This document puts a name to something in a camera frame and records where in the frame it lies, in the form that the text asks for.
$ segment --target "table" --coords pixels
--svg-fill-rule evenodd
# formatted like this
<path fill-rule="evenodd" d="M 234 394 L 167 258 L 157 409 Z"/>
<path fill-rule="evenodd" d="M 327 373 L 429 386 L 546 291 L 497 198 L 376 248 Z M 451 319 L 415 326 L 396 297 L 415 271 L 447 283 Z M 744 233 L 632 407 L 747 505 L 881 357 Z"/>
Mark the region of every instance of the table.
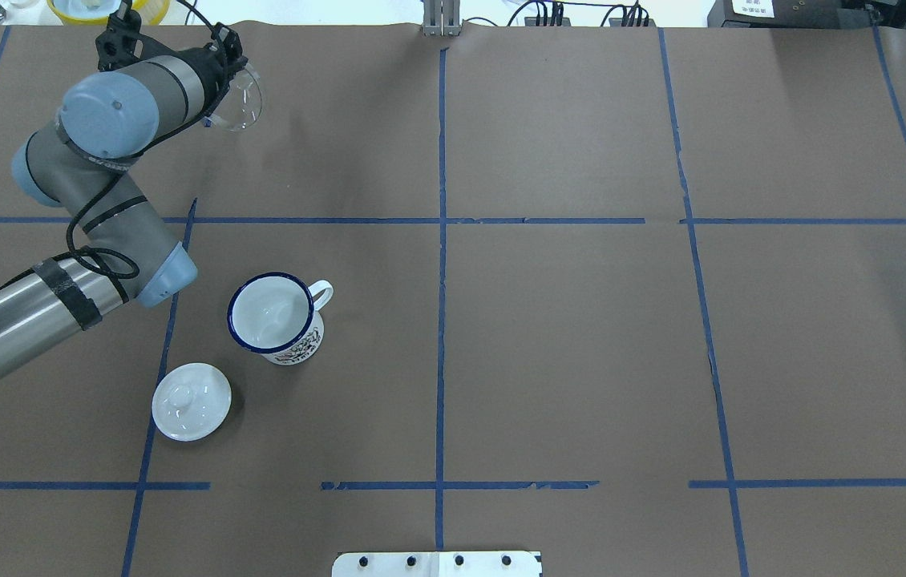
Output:
<path fill-rule="evenodd" d="M 482 16 L 505 25 L 514 14 L 516 7 L 523 0 L 463 0 L 461 18 Z M 706 14 L 713 6 L 712 0 L 658 0 L 646 5 L 652 18 L 659 26 L 694 26 L 705 28 Z M 386 25 L 387 23 L 413 22 L 423 19 L 423 8 L 420 0 L 384 0 L 358 2 L 342 0 L 320 2 L 315 0 L 196 0 L 199 8 L 211 22 L 234 23 L 250 21 L 285 23 L 286 25 Z M 526 8 L 522 15 L 531 13 Z M 571 18 L 572 26 L 599 26 L 605 8 L 586 6 L 568 6 L 566 15 Z M 168 14 L 164 16 L 166 25 L 178 25 L 187 22 L 187 11 L 181 4 L 172 3 Z M 515 24 L 523 25 L 522 16 Z M 40 1 L 25 10 L 10 10 L 7 23 L 40 23 L 40 25 L 60 25 L 57 16 L 47 8 L 46 1 Z M 190 18 L 187 23 L 196 23 Z"/>
<path fill-rule="evenodd" d="M 262 121 L 133 169 L 200 278 L 0 382 L 0 575 L 906 575 L 906 32 L 237 29 Z M 63 251 L 6 165 L 92 42 L 0 26 L 0 284 Z M 292 369 L 225 328 L 278 269 L 336 286 Z M 236 406 L 171 442 L 192 361 Z"/>

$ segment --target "robotic arm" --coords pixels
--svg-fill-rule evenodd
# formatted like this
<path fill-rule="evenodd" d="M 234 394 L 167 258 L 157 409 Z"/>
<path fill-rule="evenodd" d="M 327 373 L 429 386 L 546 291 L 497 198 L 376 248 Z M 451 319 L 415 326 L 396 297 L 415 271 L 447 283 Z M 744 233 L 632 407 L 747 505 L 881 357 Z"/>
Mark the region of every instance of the robotic arm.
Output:
<path fill-rule="evenodd" d="M 152 307 L 196 279 L 127 171 L 149 147 L 210 116 L 247 63 L 234 30 L 208 28 L 211 43 L 174 51 L 139 33 L 140 16 L 123 0 L 97 38 L 101 72 L 69 89 L 56 118 L 14 155 L 18 185 L 73 218 L 68 252 L 0 289 L 0 377 L 124 303 Z M 76 226 L 89 246 L 73 244 Z"/>

